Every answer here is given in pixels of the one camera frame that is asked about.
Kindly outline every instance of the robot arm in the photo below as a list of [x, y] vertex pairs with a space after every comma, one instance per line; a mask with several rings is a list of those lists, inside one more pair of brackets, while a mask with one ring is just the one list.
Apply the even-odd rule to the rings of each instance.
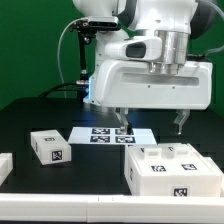
[[96, 70], [84, 102], [109, 108], [190, 109], [211, 99], [212, 64], [187, 61], [196, 0], [73, 0], [85, 16], [117, 16], [124, 31], [97, 33]]
[[112, 16], [117, 11], [118, 0], [73, 0], [85, 16]]

